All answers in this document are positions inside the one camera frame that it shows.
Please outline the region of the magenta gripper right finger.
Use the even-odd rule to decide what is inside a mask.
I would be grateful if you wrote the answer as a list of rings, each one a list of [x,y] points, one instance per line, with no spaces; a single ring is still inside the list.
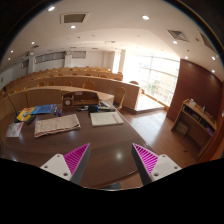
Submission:
[[[132,156],[143,185],[150,184],[181,170],[166,154],[157,155],[136,143],[132,144]]]

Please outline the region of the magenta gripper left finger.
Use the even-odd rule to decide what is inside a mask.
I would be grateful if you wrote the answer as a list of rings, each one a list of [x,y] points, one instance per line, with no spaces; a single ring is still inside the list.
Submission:
[[[41,169],[79,185],[90,153],[90,144],[87,143],[65,155],[55,154]]]

